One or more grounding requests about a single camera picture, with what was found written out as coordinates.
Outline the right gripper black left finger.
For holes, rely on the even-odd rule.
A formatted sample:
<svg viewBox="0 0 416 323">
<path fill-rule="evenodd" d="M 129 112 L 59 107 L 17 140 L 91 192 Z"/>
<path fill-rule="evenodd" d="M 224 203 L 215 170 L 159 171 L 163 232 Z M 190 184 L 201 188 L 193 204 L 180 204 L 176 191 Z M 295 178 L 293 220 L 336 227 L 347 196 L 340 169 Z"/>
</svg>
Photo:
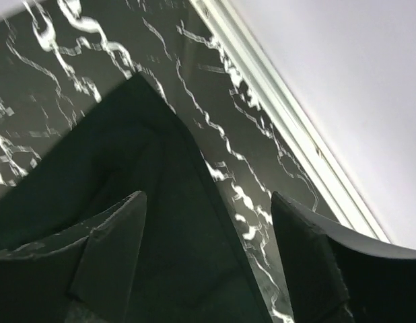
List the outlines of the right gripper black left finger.
<svg viewBox="0 0 416 323">
<path fill-rule="evenodd" d="M 73 306 L 124 322 L 146 203 L 134 192 L 57 234 L 0 250 L 0 322 L 64 322 Z"/>
</svg>

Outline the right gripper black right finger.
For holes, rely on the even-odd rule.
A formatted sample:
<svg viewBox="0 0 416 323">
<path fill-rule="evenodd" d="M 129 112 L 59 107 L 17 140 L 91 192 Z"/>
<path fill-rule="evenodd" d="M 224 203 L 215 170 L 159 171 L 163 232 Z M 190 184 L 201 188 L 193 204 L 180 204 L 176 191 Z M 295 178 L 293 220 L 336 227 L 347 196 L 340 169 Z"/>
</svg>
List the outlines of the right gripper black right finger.
<svg viewBox="0 0 416 323">
<path fill-rule="evenodd" d="M 416 250 L 360 234 L 278 192 L 271 214 L 296 322 L 416 322 Z"/>
</svg>

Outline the black t shirt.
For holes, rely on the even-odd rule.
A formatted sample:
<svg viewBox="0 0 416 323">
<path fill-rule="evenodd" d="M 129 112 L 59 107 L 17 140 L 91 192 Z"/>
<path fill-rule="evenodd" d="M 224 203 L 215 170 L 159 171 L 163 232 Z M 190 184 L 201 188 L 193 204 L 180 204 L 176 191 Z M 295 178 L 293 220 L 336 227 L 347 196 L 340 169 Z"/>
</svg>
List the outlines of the black t shirt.
<svg viewBox="0 0 416 323">
<path fill-rule="evenodd" d="M 269 322 L 229 210 L 144 76 L 0 198 L 0 322 Z"/>
</svg>

